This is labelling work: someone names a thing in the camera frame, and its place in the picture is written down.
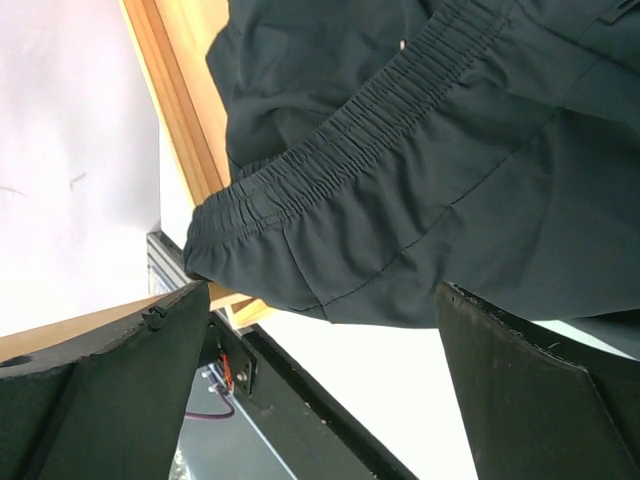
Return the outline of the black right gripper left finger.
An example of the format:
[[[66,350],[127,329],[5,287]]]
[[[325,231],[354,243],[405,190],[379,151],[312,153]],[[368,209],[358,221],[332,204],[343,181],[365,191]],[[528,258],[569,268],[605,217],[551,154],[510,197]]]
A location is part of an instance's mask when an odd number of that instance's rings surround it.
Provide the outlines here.
[[[5,479],[165,479],[209,316],[202,282],[1,340]]]

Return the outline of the wooden rack base tray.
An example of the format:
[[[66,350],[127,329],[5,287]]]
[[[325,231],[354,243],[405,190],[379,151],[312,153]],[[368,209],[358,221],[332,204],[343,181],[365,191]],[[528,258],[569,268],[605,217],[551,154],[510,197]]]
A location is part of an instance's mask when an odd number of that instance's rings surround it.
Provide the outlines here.
[[[225,187],[223,1],[1,5],[1,356],[146,306],[147,236]]]

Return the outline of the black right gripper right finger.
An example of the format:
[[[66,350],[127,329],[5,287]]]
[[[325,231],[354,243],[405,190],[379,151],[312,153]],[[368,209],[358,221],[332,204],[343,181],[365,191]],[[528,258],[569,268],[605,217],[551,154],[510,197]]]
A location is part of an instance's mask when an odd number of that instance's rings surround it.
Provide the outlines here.
[[[479,478],[638,478],[638,361],[452,284],[435,308]]]

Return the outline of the dark green shorts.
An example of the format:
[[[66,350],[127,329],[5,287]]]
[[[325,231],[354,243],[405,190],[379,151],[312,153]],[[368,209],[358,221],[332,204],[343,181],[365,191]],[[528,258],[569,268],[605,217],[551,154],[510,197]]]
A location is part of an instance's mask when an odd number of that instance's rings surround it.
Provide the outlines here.
[[[232,1],[207,55],[231,183],[187,274],[429,328],[439,284],[529,320],[639,306],[635,1]]]

